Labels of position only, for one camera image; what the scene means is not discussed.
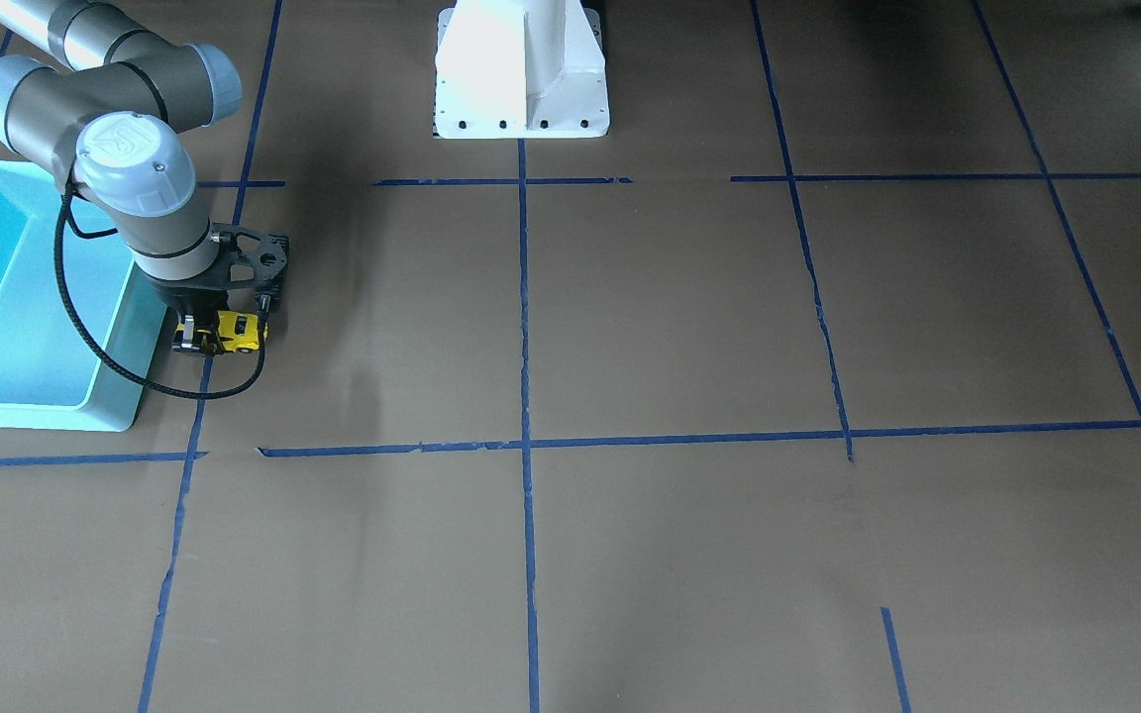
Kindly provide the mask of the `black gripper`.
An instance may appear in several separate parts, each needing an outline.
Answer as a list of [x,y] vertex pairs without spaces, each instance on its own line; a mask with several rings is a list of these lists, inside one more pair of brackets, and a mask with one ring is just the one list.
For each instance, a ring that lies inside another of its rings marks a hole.
[[173,353],[202,353],[204,356],[226,353],[219,311],[228,308],[229,267],[212,267],[185,279],[164,279],[154,275],[147,276],[147,279],[177,324],[172,338]]

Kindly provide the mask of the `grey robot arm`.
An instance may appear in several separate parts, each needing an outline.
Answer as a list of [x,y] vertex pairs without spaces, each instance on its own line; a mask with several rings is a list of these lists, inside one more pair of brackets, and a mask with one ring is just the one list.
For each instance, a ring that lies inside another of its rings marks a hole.
[[221,249],[180,136],[240,107],[234,63],[104,1],[0,1],[0,24],[52,58],[0,57],[1,144],[110,216],[175,313],[178,351],[222,353],[227,290],[202,279]]

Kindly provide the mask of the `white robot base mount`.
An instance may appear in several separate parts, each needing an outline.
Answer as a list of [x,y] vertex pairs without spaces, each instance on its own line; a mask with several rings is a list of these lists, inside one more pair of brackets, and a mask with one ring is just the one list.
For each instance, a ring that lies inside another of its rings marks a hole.
[[434,132],[596,139],[610,130],[597,1],[458,1],[439,13]]

